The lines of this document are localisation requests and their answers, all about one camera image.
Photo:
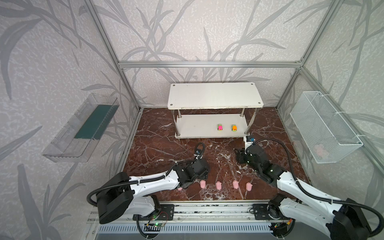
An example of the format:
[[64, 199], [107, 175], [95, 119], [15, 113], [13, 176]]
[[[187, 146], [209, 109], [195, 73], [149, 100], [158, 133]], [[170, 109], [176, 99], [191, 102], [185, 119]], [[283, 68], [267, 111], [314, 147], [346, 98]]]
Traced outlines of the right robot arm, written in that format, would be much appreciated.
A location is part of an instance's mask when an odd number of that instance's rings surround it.
[[273, 218], [285, 216], [298, 220], [332, 240], [367, 240], [384, 229], [384, 217], [375, 209], [352, 199], [345, 201], [329, 196], [299, 180], [292, 171], [272, 163], [263, 148], [249, 145], [235, 150], [239, 164], [252, 168], [258, 177], [294, 197], [293, 201], [279, 194], [270, 200]]

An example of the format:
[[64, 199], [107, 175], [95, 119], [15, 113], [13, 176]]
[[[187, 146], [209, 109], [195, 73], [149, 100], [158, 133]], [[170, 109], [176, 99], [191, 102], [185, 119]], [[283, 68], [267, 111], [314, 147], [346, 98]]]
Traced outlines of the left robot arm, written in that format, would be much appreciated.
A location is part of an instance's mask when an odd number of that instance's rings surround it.
[[98, 208], [99, 223], [108, 224], [125, 213], [149, 218], [161, 211], [154, 193], [187, 189], [197, 180], [206, 180], [210, 171], [204, 159], [179, 161], [168, 171], [135, 177], [121, 172], [87, 195], [87, 202]]

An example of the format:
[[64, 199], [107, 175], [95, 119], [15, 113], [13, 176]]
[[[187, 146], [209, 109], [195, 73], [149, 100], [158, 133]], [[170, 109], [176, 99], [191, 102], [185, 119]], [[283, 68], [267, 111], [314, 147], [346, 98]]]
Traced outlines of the white two-tier shelf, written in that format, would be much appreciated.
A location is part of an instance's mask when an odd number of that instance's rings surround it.
[[[243, 138], [249, 135], [256, 116], [248, 121], [246, 109], [255, 113], [264, 103], [255, 83], [187, 83], [172, 84], [168, 109], [172, 111], [177, 139]], [[237, 109], [236, 114], [183, 115], [183, 110]], [[218, 124], [223, 130], [218, 131]]]

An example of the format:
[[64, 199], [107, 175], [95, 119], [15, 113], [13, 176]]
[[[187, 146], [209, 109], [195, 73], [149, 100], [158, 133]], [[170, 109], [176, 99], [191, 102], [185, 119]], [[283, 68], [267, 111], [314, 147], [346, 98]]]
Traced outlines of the pink toy in basket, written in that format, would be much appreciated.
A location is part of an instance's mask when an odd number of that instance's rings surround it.
[[329, 157], [329, 152], [325, 149], [323, 144], [315, 145], [314, 150], [316, 154], [322, 159], [327, 159]]

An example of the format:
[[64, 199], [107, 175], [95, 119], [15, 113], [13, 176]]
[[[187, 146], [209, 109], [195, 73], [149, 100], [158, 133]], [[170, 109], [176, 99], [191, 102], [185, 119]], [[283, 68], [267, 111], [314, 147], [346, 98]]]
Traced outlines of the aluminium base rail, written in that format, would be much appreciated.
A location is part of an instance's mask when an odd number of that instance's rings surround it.
[[[298, 203], [289, 198], [277, 204], [268, 201], [170, 201], [160, 202], [161, 211], [149, 218], [125, 213], [109, 223], [133, 223], [136, 220], [161, 223], [286, 223], [290, 219], [298, 222], [331, 223], [340, 206], [314, 201], [313, 206]], [[96, 209], [92, 210], [89, 221], [99, 221]]]

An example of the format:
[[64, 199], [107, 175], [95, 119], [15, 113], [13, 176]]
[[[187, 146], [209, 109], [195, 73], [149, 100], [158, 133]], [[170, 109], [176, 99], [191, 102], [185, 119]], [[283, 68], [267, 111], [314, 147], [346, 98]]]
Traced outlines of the clear plastic wall bin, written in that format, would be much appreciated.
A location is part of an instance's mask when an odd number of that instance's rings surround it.
[[86, 163], [119, 106], [117, 97], [90, 94], [42, 155], [54, 163]]

